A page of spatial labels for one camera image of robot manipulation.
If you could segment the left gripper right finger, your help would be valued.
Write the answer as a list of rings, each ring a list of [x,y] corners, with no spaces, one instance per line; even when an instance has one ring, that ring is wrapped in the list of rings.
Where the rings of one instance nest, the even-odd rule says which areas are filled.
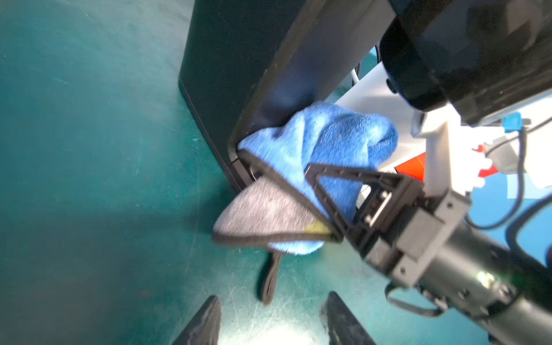
[[[376,345],[340,296],[331,291],[321,307],[320,318],[331,345]]]

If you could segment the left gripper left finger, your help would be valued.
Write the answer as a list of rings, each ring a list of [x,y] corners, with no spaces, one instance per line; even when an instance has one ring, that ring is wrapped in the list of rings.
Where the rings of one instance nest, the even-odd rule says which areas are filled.
[[[221,302],[209,296],[173,345],[217,345],[221,326]]]

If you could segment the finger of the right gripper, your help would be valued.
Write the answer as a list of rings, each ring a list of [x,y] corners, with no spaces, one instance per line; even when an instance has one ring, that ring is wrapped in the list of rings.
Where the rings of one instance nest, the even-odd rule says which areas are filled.
[[[414,205],[414,179],[407,175],[311,163],[305,177],[338,238],[360,254],[367,254],[369,245]]]

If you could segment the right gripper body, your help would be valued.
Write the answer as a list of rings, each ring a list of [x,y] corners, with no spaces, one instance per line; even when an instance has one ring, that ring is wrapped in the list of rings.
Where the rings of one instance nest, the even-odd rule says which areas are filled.
[[[394,187],[369,183],[357,211],[357,251],[375,270],[405,288],[415,286],[471,208],[447,190],[427,197],[419,181]]]

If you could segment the red coffee machine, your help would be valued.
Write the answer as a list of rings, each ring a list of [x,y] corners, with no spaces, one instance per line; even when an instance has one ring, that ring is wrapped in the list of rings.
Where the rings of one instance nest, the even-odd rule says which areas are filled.
[[[408,175],[412,178],[416,178],[420,181],[423,181],[425,178],[425,167],[426,167],[426,154],[420,154],[398,166],[395,167],[397,173]],[[478,176],[477,181],[483,181],[486,177],[499,173],[498,169],[494,166],[491,166],[489,169],[481,170]]]

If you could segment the blue grey cleaning cloth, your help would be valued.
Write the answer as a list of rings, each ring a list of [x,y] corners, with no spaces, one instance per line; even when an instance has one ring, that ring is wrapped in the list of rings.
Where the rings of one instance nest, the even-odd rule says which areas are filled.
[[[273,300],[284,255],[309,255],[328,242],[340,242],[331,214],[306,178],[308,167],[376,171],[395,152],[398,139],[395,125],[382,115],[317,102],[287,124],[260,129],[238,144],[240,158],[260,176],[224,209],[212,239],[270,253],[261,302]]]

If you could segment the white coffee machine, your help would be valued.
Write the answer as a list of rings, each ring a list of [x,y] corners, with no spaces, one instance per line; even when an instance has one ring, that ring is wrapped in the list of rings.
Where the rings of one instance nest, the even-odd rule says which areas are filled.
[[[352,86],[336,104],[354,112],[380,114],[394,123],[398,132],[398,145],[390,158],[379,165],[379,171],[396,173],[396,166],[425,153],[425,139],[411,135],[411,125],[418,111],[411,108],[399,94],[391,91],[388,74],[382,63],[378,63],[359,83]]]

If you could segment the black coffee machine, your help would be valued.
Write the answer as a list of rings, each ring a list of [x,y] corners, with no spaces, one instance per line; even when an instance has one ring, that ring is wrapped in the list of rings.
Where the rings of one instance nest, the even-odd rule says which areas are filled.
[[[323,101],[372,48],[408,109],[497,121],[551,93],[550,1],[196,1],[178,83],[229,182],[237,143]]]

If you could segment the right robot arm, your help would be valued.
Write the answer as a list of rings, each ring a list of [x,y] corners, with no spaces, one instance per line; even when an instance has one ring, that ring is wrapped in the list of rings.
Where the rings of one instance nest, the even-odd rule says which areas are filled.
[[[415,178],[360,168],[312,163],[305,177],[338,237],[388,278],[385,294],[413,288],[434,307],[396,299],[392,305],[425,317],[454,308],[496,344],[551,343],[551,272],[473,230],[464,220],[467,197],[451,189],[427,196]],[[324,178],[371,188],[352,220],[339,210]]]

